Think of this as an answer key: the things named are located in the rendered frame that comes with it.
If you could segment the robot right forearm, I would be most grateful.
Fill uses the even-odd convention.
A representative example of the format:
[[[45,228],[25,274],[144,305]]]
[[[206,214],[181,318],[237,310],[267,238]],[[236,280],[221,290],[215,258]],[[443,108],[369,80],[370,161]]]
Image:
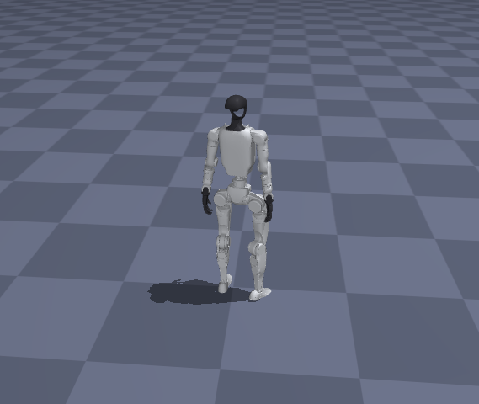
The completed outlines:
[[[272,181],[271,181],[271,178],[272,178],[272,174],[271,174],[271,163],[268,162],[268,165],[267,165],[267,172],[266,173],[263,173],[260,175],[260,178],[262,179],[262,188],[263,188],[263,197],[264,199],[266,200],[266,196],[267,195],[271,195],[272,196],[272,199],[273,199],[273,194],[272,194]]]

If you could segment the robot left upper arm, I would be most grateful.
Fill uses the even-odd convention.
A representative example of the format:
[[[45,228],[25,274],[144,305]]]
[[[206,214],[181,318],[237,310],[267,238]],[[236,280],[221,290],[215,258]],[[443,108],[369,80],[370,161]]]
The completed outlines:
[[[219,146],[218,134],[221,127],[216,127],[208,133],[208,142],[207,142],[207,159],[206,166],[216,167],[218,163],[218,158],[216,157],[217,149]]]

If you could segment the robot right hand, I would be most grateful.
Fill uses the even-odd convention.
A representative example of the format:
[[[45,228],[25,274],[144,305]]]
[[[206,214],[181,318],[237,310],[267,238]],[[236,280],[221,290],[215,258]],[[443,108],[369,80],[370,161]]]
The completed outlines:
[[[266,196],[266,200],[264,202],[266,203],[267,206],[267,217],[265,218],[264,222],[269,222],[272,218],[272,211],[273,211],[273,205],[272,202],[274,200],[272,199],[272,196],[269,194]]]

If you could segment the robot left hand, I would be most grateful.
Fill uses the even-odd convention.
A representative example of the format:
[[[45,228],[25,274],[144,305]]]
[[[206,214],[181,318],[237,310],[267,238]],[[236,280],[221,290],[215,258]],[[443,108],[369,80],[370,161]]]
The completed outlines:
[[[210,192],[209,192],[209,189],[207,187],[204,187],[203,188],[203,192],[201,192],[203,194],[203,205],[204,205],[204,211],[206,214],[210,215],[213,211],[211,210],[209,207],[208,207],[208,203],[211,204],[211,202],[208,200],[208,195],[210,195]]]

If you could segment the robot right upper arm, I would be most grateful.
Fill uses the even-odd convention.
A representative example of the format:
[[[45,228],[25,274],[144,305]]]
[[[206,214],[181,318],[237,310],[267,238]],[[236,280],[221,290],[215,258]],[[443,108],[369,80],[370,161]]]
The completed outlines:
[[[251,130],[251,135],[253,142],[257,145],[258,171],[266,173],[269,162],[268,135],[263,130]]]

